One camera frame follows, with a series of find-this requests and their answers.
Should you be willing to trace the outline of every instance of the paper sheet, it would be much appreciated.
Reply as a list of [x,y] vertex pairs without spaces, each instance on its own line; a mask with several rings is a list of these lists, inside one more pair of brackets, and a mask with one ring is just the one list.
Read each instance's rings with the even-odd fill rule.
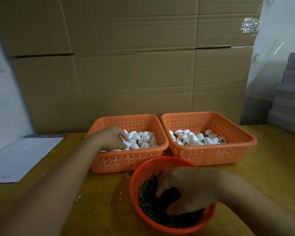
[[64,135],[27,135],[0,152],[0,183],[19,182]]

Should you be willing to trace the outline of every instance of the yellow table surface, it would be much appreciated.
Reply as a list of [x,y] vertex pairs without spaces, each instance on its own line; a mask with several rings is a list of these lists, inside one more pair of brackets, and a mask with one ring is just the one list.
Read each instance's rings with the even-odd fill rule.
[[[242,161],[217,166],[240,174],[279,205],[295,213],[295,135],[271,125],[242,126],[258,139]],[[20,182],[0,184],[0,215],[79,143],[85,133],[69,133]],[[89,171],[61,235],[165,235],[134,211],[125,173]],[[193,235],[253,235],[227,207],[218,203],[210,223]]]

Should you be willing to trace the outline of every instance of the hand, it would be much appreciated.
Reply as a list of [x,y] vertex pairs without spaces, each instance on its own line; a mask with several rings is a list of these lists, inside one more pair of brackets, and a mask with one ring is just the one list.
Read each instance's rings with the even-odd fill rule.
[[125,131],[119,127],[113,126],[97,131],[86,137],[83,141],[93,145],[99,144],[101,151],[111,151],[114,149],[126,149],[127,145],[124,144],[123,139],[125,141],[129,140]]
[[230,173],[214,168],[177,167],[166,170],[158,180],[156,197],[171,188],[179,189],[180,198],[167,208],[168,215],[193,212],[219,202],[222,181]]

